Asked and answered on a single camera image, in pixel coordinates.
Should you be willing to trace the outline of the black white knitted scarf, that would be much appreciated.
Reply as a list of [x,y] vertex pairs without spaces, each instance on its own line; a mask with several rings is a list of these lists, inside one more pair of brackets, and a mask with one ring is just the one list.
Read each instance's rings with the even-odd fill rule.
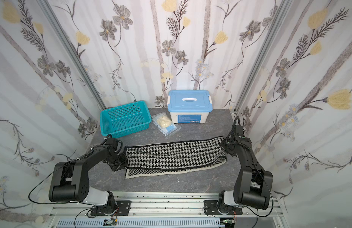
[[125,147],[125,179],[209,170],[227,162],[223,137]]

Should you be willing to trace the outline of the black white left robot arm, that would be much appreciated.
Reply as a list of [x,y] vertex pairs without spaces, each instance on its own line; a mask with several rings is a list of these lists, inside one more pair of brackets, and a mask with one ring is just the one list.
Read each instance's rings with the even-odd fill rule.
[[114,194],[91,187],[89,171],[102,162],[114,172],[124,169],[127,156],[121,152],[123,143],[108,135],[84,155],[55,165],[49,190],[53,203],[84,203],[92,205],[91,216],[112,215],[118,209]]

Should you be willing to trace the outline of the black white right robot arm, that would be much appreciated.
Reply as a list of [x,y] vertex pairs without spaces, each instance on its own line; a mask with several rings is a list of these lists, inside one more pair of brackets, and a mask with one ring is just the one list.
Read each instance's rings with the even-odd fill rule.
[[238,206],[266,210],[270,203],[273,175],[257,161],[250,138],[230,133],[220,146],[228,154],[238,157],[240,172],[234,189],[219,194],[218,211],[227,214]]

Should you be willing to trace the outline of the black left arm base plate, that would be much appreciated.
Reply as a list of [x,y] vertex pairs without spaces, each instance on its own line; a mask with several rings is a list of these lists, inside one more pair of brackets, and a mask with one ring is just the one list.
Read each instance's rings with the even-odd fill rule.
[[90,215],[94,216],[110,216],[117,214],[118,216],[128,216],[131,209],[130,200],[116,200],[108,202],[103,206],[95,206],[94,209],[90,211]]

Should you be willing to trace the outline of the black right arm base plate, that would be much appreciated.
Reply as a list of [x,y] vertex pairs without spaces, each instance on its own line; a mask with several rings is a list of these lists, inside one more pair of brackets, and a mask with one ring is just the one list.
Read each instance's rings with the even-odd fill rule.
[[217,215],[242,215],[242,209],[238,206],[226,205],[223,202],[219,203],[217,200],[205,200],[203,202],[204,213],[207,216]]

